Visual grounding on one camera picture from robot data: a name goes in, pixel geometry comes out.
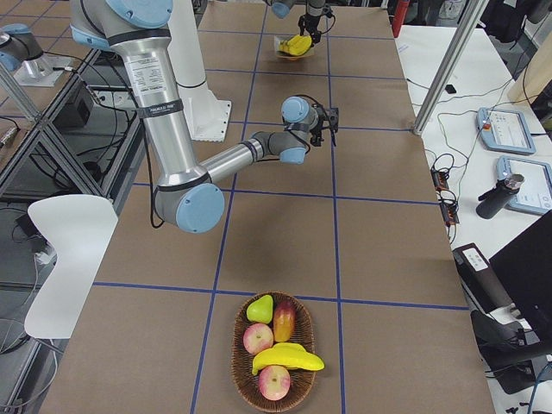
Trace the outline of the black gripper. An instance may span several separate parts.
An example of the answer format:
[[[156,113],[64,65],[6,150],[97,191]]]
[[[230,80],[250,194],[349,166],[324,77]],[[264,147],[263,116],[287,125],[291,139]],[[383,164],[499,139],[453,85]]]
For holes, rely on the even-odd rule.
[[[321,15],[314,16],[308,13],[305,13],[299,18],[299,34],[303,36],[304,33],[307,32],[309,35],[311,35],[313,45],[319,43],[322,37],[321,31],[318,29],[320,19]]]
[[[313,125],[310,126],[310,144],[314,147],[321,147],[323,143],[323,130],[327,127],[329,122],[328,114],[323,107],[313,107],[313,110],[316,112],[316,120],[313,122]],[[336,134],[337,131],[333,128],[330,129],[330,136],[332,146],[336,147]]]

